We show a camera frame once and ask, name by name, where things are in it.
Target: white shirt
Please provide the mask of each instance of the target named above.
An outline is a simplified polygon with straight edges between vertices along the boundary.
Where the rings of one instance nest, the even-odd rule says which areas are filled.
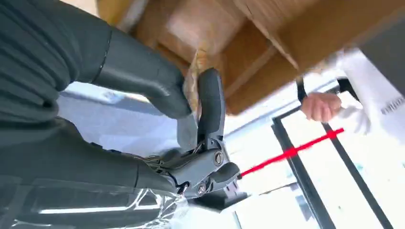
[[[389,135],[405,144],[405,99],[398,90],[360,50],[339,60],[338,67],[345,71],[362,108],[345,107],[331,122],[359,134]]]

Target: red laser line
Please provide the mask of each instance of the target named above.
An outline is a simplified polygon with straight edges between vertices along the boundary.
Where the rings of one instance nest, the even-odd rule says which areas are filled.
[[[310,142],[307,142],[307,143],[305,143],[305,144],[303,144],[301,146],[298,146],[297,148],[292,147],[292,148],[288,149],[287,151],[285,151],[283,154],[278,155],[278,156],[276,156],[274,158],[271,158],[269,160],[266,160],[263,163],[261,163],[261,164],[259,164],[257,166],[254,166],[253,168],[248,169],[247,171],[241,173],[240,178],[248,175],[249,173],[253,173],[253,172],[256,172],[258,170],[261,170],[264,167],[270,165],[271,163],[281,161],[281,160],[287,159],[289,157],[293,157],[293,156],[298,154],[298,151],[307,149],[307,148],[313,146],[314,144],[319,143],[319,142],[321,142],[323,140],[336,138],[336,135],[342,133],[343,131],[344,131],[343,128],[337,129],[335,131],[328,131],[324,136],[321,136],[321,137],[319,137],[317,139],[314,139],[314,140],[312,140]]]

